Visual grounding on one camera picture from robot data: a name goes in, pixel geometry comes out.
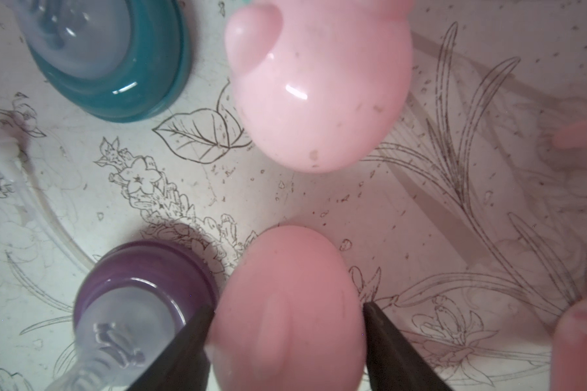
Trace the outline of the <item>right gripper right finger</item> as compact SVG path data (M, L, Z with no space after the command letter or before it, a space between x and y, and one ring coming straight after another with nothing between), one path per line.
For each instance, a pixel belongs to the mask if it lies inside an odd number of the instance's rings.
M399 329L373 303L363 304L366 366L374 391L450 391Z

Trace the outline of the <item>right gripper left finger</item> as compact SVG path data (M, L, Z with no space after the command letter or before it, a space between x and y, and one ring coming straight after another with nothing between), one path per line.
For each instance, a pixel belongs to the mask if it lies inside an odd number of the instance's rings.
M214 317L202 306L128 391L205 391L210 361L204 346Z

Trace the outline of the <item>purple nipple collar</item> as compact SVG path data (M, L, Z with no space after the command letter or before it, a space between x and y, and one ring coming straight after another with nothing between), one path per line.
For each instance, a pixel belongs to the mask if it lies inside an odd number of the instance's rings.
M218 289L207 264L173 242L122 244L96 263L75 301L76 361L50 390L133 384Z

